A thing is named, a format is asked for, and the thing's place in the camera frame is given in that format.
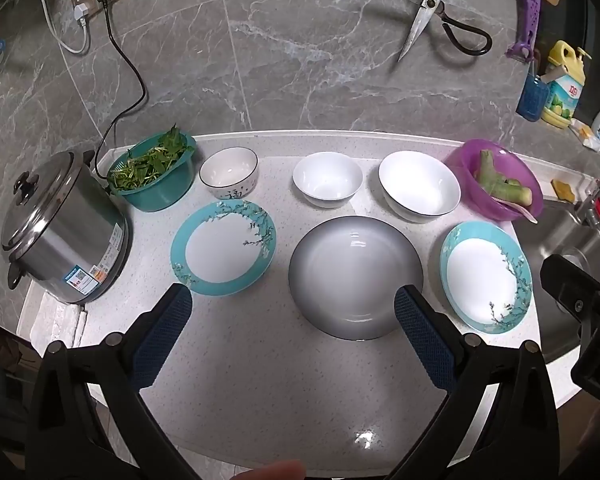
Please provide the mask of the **person's hand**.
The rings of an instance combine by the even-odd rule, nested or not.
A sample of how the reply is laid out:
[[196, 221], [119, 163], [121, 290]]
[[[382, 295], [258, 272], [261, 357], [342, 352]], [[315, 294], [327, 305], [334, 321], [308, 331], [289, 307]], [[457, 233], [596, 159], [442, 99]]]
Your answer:
[[232, 480], [303, 480], [304, 478], [306, 478], [306, 467], [300, 460], [282, 460], [235, 474]]

